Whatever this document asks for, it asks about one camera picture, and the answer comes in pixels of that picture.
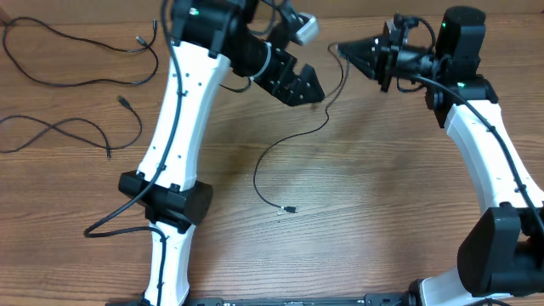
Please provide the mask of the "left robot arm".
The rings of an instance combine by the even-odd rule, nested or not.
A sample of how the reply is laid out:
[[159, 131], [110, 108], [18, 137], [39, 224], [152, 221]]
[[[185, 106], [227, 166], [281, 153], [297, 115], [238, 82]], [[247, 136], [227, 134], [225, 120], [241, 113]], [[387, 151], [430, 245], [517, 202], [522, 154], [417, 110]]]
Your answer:
[[139, 303], [182, 305], [190, 286], [188, 263], [196, 226], [213, 189], [197, 178], [201, 142], [213, 101], [227, 73], [258, 85], [286, 105], [321, 102], [315, 69], [286, 51], [319, 32], [318, 20], [289, 2], [276, 6], [280, 22], [266, 38], [250, 30], [254, 1], [177, 1], [167, 8], [169, 77], [156, 130], [139, 167], [120, 177], [119, 190], [144, 207], [152, 235], [150, 282]]

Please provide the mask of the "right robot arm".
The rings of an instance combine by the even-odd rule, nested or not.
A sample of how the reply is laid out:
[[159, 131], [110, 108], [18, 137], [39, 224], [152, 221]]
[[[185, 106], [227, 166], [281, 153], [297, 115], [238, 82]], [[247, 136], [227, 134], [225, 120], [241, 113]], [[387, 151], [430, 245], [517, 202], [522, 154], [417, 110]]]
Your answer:
[[462, 154], [481, 212], [452, 269], [415, 280], [404, 293], [367, 294], [366, 305], [504, 305], [543, 290], [543, 192], [509, 138], [496, 92], [478, 73], [485, 20], [477, 8], [448, 8], [430, 45], [419, 48], [408, 36], [422, 18], [397, 14], [382, 34], [337, 47], [383, 92], [403, 79], [425, 91]]

